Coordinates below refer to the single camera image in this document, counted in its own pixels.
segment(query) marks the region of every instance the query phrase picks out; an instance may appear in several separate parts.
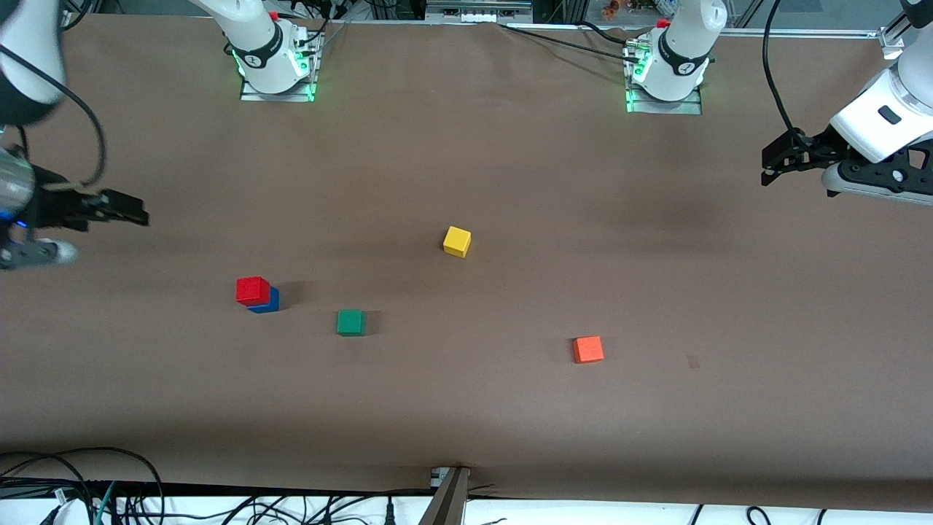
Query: table surface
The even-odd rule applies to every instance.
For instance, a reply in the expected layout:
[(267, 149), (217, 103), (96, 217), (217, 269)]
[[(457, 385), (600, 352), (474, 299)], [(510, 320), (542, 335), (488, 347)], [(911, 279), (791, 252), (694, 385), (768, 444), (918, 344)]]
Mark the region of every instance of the table surface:
[[(313, 104), (238, 101), (223, 43), (174, 17), (65, 35), (104, 185), (152, 226), (53, 232), (76, 265), (0, 276), (4, 448), (129, 447), (179, 482), (462, 463), (501, 495), (933, 509), (933, 215), (829, 200), (817, 172), (760, 187), (760, 39), (720, 39), (701, 117), (628, 114), (617, 62), (491, 24), (352, 25)], [(810, 133), (884, 64), (875, 41), (772, 48)], [(74, 106), (30, 137), (91, 172)], [(237, 305), (250, 275), (287, 308)], [(337, 336), (341, 308), (372, 334)], [(573, 364), (590, 334), (606, 360)]]

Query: orange object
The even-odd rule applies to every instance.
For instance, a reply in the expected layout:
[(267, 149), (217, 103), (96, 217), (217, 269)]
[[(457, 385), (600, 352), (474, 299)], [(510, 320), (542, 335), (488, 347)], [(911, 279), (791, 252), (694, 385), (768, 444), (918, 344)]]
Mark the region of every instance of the orange object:
[(603, 360), (603, 340), (599, 335), (574, 339), (574, 361), (577, 364)]

